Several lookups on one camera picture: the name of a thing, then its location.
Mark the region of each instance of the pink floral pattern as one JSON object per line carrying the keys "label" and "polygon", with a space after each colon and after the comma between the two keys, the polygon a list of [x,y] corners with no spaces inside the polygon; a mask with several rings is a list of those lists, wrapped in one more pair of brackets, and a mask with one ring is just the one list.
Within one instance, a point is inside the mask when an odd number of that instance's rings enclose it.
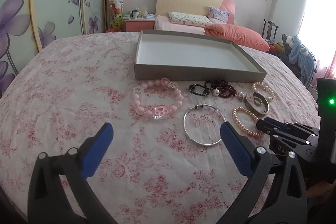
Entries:
{"label": "pink floral pattern", "polygon": [[[217,106],[232,122],[236,98],[198,97],[187,92],[194,82],[178,82],[185,96],[174,117],[149,122],[131,106],[138,33],[105,33],[63,38],[39,53],[13,80],[0,99],[0,184],[26,213],[31,173],[40,152],[65,153],[113,125],[114,139],[95,175],[92,190],[118,223],[216,223],[233,203],[246,178],[239,174],[224,144],[195,145],[182,126],[187,107]],[[302,83],[276,57],[244,48],[268,72],[264,83],[274,90],[268,116],[282,122],[318,127],[316,104]],[[232,83],[251,92],[249,83]],[[169,92],[153,89],[143,105],[170,105]],[[248,116],[239,119],[251,130]],[[191,112],[187,130],[206,141],[219,138],[221,117]],[[269,137],[250,138],[268,147]],[[76,213],[82,214],[64,176],[61,183]],[[263,189],[253,214],[262,207],[272,180]]]}

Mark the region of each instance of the pink drawer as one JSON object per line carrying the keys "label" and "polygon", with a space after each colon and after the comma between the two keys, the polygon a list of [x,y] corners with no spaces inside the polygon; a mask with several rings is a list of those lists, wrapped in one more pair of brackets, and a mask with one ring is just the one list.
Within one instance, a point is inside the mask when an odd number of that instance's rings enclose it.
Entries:
{"label": "pink drawer", "polygon": [[125,22],[126,32],[140,32],[141,30],[154,30],[154,21]]}

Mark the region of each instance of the metal screw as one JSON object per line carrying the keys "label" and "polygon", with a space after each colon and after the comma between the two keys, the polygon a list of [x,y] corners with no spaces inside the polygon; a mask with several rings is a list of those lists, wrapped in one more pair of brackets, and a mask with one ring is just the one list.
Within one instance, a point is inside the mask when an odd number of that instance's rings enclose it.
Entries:
{"label": "metal screw", "polygon": [[69,149],[68,154],[69,155],[75,155],[77,153],[78,149],[75,147],[72,147]]}
{"label": "metal screw", "polygon": [[47,155],[47,154],[44,153],[44,152],[39,153],[39,159],[40,159],[40,160],[44,159],[46,155]]}
{"label": "metal screw", "polygon": [[293,151],[289,151],[288,152],[288,156],[292,159],[294,159],[296,157],[295,153]]}
{"label": "metal screw", "polygon": [[266,153],[266,149],[260,146],[260,147],[257,148],[257,152],[259,154],[265,154]]}

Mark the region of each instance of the white patterned pillow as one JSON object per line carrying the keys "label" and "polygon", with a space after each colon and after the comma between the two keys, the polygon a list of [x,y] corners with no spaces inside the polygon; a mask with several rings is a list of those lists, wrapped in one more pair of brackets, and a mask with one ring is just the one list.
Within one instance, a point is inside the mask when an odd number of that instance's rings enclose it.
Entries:
{"label": "white patterned pillow", "polygon": [[212,23],[227,24],[229,14],[230,13],[227,11],[222,11],[215,7],[209,6],[208,18]]}
{"label": "white patterned pillow", "polygon": [[212,22],[206,16],[200,15],[170,12],[169,17],[171,23],[174,24],[190,25],[196,27],[206,27],[212,24]]}

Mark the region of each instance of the pink headboard panel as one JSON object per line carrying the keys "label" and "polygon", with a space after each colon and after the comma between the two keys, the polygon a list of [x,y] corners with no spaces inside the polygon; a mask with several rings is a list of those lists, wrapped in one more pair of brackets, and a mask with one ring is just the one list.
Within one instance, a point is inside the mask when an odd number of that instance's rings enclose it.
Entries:
{"label": "pink headboard panel", "polygon": [[221,6],[219,7],[219,10],[229,12],[230,14],[227,23],[233,24],[233,20],[235,18],[236,4],[231,0],[223,0]]}

